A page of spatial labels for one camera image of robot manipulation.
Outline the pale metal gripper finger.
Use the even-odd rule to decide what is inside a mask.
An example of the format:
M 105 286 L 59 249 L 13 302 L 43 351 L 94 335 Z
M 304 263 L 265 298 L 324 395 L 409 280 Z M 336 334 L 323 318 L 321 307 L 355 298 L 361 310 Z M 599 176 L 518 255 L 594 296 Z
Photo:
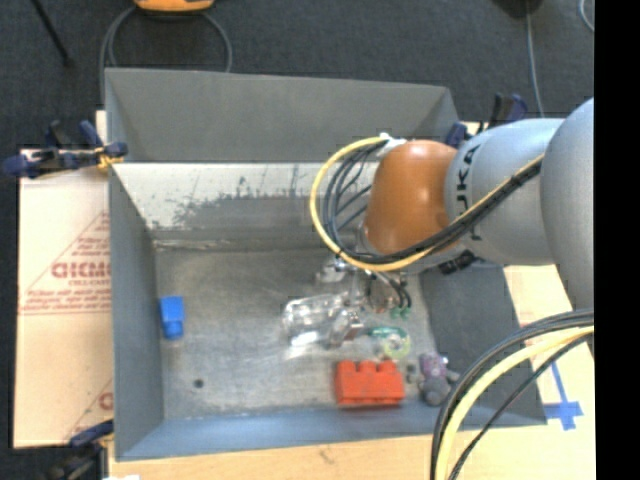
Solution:
M 359 294 L 343 292 L 340 295 L 338 315 L 345 318 L 359 318 L 362 297 Z
M 356 312 L 341 312 L 331 324 L 327 348 L 339 348 L 345 341 L 353 341 L 363 328 L 363 322 Z

